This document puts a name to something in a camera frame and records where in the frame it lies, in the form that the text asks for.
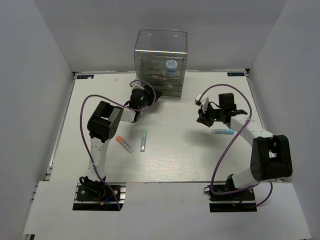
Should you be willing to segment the green capped tube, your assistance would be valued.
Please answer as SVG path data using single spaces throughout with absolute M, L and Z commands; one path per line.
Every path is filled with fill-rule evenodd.
M 146 129 L 144 129 L 141 134 L 140 152 L 145 152 L 146 150 L 147 135 L 148 135 L 148 132 Z

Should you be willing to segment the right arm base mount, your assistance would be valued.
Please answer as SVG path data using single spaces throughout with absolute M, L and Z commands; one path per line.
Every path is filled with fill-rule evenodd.
M 242 192 L 216 195 L 211 192 L 210 185 L 204 187 L 203 192 L 208 195 L 211 213 L 247 213 L 256 212 L 256 198 L 252 189 Z

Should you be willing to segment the clear drawer organizer box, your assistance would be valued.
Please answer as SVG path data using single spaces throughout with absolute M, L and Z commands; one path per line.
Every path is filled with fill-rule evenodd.
M 142 28 L 134 46 L 136 77 L 149 83 L 165 97 L 181 98 L 188 56 L 186 31 L 168 28 Z M 174 77 L 166 76 L 166 61 L 176 60 Z

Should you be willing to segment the blue capped tube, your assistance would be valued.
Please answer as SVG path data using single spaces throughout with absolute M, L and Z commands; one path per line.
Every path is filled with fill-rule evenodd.
M 232 129 L 212 129 L 211 133 L 219 135 L 233 135 L 235 131 Z

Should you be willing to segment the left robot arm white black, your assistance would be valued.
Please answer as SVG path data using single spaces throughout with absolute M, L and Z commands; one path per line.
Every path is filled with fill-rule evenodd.
M 81 185 L 89 186 L 88 193 L 94 199 L 99 200 L 106 193 L 106 187 L 101 183 L 106 179 L 107 150 L 119 123 L 136 123 L 142 111 L 146 111 L 162 95 L 162 91 L 145 85 L 131 90 L 130 99 L 125 102 L 124 107 L 114 106 L 106 101 L 100 101 L 97 105 L 87 123 L 90 137 L 89 165 L 85 176 L 79 178 Z

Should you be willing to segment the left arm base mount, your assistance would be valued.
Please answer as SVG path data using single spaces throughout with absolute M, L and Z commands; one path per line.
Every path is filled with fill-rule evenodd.
M 113 193 L 107 186 L 103 186 L 100 193 L 86 189 L 77 184 L 73 201 L 73 211 L 118 212 L 125 203 L 126 184 L 115 183 L 110 185 Z

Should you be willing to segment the orange capped tube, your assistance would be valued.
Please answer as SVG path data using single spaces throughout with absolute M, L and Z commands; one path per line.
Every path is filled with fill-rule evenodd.
M 128 153 L 131 154 L 134 151 L 132 147 L 121 136 L 117 135 L 115 139 Z

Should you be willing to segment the blue patterned tape roll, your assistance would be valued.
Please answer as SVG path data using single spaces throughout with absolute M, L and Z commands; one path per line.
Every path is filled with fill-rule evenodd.
M 174 59 L 169 59 L 165 63 L 165 73 L 167 77 L 174 77 L 177 73 L 178 62 Z

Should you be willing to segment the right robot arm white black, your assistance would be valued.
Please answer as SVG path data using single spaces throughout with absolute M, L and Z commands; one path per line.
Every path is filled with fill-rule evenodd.
M 293 174 L 289 139 L 281 134 L 275 135 L 251 119 L 251 114 L 238 109 L 233 93 L 223 93 L 219 96 L 219 105 L 211 106 L 208 96 L 198 94 L 195 104 L 199 106 L 198 123 L 211 127 L 215 122 L 225 124 L 236 132 L 251 146 L 250 165 L 246 169 L 230 174 L 223 189 L 218 190 L 214 184 L 210 191 L 214 195 L 227 195 L 236 200 L 244 191 L 261 182 L 288 178 Z

